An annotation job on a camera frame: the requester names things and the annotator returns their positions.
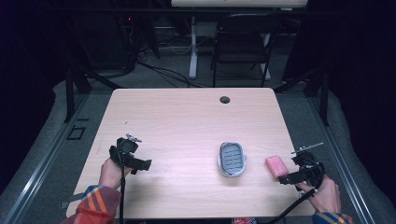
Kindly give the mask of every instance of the black curtain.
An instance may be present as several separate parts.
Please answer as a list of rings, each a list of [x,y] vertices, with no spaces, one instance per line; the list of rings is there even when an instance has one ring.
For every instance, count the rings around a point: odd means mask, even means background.
[[[351,5],[351,0],[308,0],[305,12],[339,13]],[[282,79],[293,79],[317,68],[331,46],[334,32],[340,26],[337,16],[307,17],[300,20]]]
[[[366,2],[361,22],[331,72],[331,90],[346,116],[352,145],[377,186],[396,204],[394,103],[396,4]]]
[[[54,38],[34,1],[0,6],[0,192],[14,176],[55,100],[52,88],[64,79]]]

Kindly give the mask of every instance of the wooden table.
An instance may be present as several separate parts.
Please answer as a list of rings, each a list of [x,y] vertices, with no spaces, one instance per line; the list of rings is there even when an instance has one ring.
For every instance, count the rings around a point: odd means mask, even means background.
[[[271,89],[115,90],[75,193],[97,184],[110,146],[127,133],[143,141],[135,156],[152,164],[126,176],[125,218],[275,217],[298,199],[295,187],[276,182],[264,164],[279,155],[291,172],[298,169]],[[237,142],[247,154],[239,177],[219,171],[223,142]],[[290,215],[313,213],[304,202]]]

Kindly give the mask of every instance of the black cable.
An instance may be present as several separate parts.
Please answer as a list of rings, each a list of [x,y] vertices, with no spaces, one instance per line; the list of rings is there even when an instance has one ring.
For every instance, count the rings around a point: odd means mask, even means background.
[[[120,198],[120,224],[123,223],[123,202],[124,202],[124,192],[125,192],[125,173],[124,173],[124,161],[123,155],[121,155],[121,150],[118,148],[119,160],[120,160],[120,168],[121,168],[121,198]]]
[[[155,66],[152,66],[152,65],[149,65],[149,64],[146,64],[146,63],[142,63],[142,62],[137,62],[137,63],[140,64],[140,65],[142,65],[142,66],[144,66],[144,67],[147,67],[148,69],[151,69],[151,70],[157,72],[157,74],[159,74],[160,76],[164,75],[164,76],[173,78],[173,79],[175,79],[175,80],[177,80],[177,81],[186,83],[186,84],[187,84],[187,88],[189,88],[190,85],[191,85],[190,82],[187,80],[187,78],[184,77],[183,75],[181,75],[181,74],[178,73],[178,72],[175,72],[175,71],[172,71],[172,70],[169,70],[169,69],[166,69],[166,68],[155,67]],[[171,76],[171,75],[168,74],[167,72],[176,74],[176,75],[180,76],[181,78]]]
[[[175,85],[174,83],[172,83],[172,82],[170,82],[168,79],[166,79],[166,77],[165,77],[162,73],[160,73],[160,72],[158,72],[158,71],[155,71],[155,72],[156,72],[160,77],[162,77],[163,80],[165,80],[167,83],[169,83],[169,85],[171,85],[171,86],[177,88],[177,85]]]
[[[314,193],[316,192],[316,189],[311,189],[309,190],[306,194],[304,194],[302,197],[297,199],[294,203],[291,204],[283,213],[281,213],[278,217],[275,217],[269,222],[265,222],[264,224],[274,224],[278,222],[280,219],[284,218],[291,210],[293,210],[297,205],[305,201],[305,199],[311,197]]]
[[[212,88],[211,85],[206,85],[206,84],[196,83],[196,82],[190,82],[190,85],[192,85],[193,87],[198,87],[198,88],[202,88],[202,87],[210,87],[210,88]]]

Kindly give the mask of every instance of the sleeve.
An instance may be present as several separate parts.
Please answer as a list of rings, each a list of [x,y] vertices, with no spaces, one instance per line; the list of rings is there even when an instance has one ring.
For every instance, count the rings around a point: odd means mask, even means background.
[[[341,213],[315,213],[312,220],[314,224],[354,224],[350,216]]]
[[[119,204],[120,192],[116,189],[101,185],[89,186],[76,213],[62,224],[114,223]]]

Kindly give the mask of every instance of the cable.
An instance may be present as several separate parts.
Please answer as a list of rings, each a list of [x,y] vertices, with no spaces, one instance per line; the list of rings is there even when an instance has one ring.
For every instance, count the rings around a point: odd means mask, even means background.
[[[170,44],[166,44],[166,46],[168,46],[169,49],[171,49],[175,54],[178,54],[178,55],[182,55],[182,54],[188,53],[190,51],[190,49],[192,48],[192,45],[189,45],[189,46],[185,47],[185,48],[187,48],[186,50],[184,50],[182,52],[178,52],[178,51],[175,50],[176,47],[173,47]]]
[[[172,27],[172,28],[165,28],[164,30],[165,30],[165,31],[162,32],[161,34],[156,33],[156,36],[157,36],[157,37],[171,36],[171,40],[172,40],[172,39],[175,39],[175,38],[178,38],[178,35],[175,34],[175,31],[174,31],[174,28],[173,28],[173,27]]]
[[[316,189],[311,189],[309,190],[305,195],[297,199],[294,203],[291,204],[283,213],[281,213],[278,217],[272,219],[269,222],[265,222],[264,224],[274,224],[278,222],[280,219],[284,218],[291,210],[293,210],[297,205],[305,201],[307,198],[311,197],[317,190]]]
[[[117,148],[120,160],[120,168],[121,168],[121,198],[120,198],[120,224],[123,223],[123,202],[124,202],[124,194],[125,194],[125,173],[124,173],[124,161],[123,156],[121,155],[121,150]]]
[[[144,66],[144,67],[147,67],[148,69],[151,69],[151,70],[155,71],[158,75],[163,77],[163,79],[165,79],[168,83],[170,83],[170,82],[165,77],[170,77],[170,78],[176,79],[177,81],[186,83],[187,84],[187,88],[189,88],[190,85],[191,85],[189,80],[186,77],[184,77],[183,75],[181,75],[180,73],[178,73],[178,72],[175,72],[175,71],[172,71],[172,70],[169,70],[169,69],[166,69],[166,68],[155,67],[155,66],[152,66],[152,65],[149,65],[149,64],[146,64],[146,63],[142,63],[142,62],[137,62],[137,63],[142,65],[142,66]],[[168,74],[168,72],[176,74],[176,75],[178,75],[181,78],[174,77],[171,74]]]
[[[206,85],[206,84],[202,84],[202,83],[190,82],[190,84],[193,87],[198,87],[198,88],[202,88],[202,87],[210,87],[210,88],[212,88],[211,85]]]

